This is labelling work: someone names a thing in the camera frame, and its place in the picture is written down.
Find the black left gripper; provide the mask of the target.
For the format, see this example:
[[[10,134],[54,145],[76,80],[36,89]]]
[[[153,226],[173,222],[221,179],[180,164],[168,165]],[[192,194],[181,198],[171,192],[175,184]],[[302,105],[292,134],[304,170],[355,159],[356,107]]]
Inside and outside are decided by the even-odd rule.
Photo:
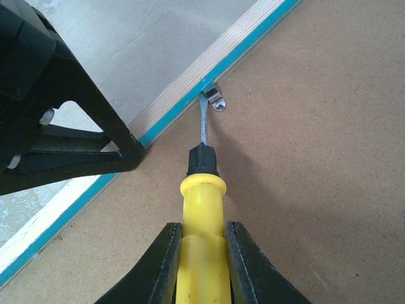
[[[31,101],[28,94],[47,67],[56,43],[26,1],[1,1],[1,172],[21,160],[22,134],[15,124]]]

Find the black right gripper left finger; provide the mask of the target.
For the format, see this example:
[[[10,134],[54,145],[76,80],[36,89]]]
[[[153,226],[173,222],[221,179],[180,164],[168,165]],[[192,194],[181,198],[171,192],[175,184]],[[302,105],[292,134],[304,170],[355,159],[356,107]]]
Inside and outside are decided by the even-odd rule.
[[[97,303],[175,303],[181,223],[167,223],[135,266]]]

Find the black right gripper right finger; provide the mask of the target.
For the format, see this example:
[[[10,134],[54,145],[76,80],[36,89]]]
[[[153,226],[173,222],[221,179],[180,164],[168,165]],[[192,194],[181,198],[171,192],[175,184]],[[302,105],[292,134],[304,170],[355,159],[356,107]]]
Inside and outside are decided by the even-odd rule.
[[[232,303],[309,303],[269,261],[241,222],[227,222]]]

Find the yellow screwdriver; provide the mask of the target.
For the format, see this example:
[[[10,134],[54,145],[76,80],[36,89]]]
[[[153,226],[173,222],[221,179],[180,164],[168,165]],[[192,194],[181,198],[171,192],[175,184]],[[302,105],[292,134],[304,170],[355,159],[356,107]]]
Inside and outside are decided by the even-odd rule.
[[[200,142],[189,151],[176,303],[231,303],[223,197],[227,191],[208,144],[208,99],[198,97]]]

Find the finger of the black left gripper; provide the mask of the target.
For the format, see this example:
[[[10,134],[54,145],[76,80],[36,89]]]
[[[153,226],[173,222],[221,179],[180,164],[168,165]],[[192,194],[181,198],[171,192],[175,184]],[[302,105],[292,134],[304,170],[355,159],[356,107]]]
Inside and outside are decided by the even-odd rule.
[[[114,162],[120,151],[107,151],[111,139],[105,132],[92,132],[57,125],[38,126],[29,137],[15,172],[19,175],[64,172],[81,165]]]
[[[54,125],[68,101],[99,130]],[[128,172],[144,153],[46,17],[32,6],[2,6],[1,194]]]

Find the teal picture frame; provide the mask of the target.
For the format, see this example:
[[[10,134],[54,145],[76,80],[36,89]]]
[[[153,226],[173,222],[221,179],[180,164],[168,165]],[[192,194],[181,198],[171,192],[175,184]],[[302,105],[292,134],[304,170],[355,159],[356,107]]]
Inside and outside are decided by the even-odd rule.
[[[304,1],[220,81],[209,116],[227,220],[313,303],[404,302],[404,2]],[[2,290],[93,303],[167,222],[196,144],[192,107]]]

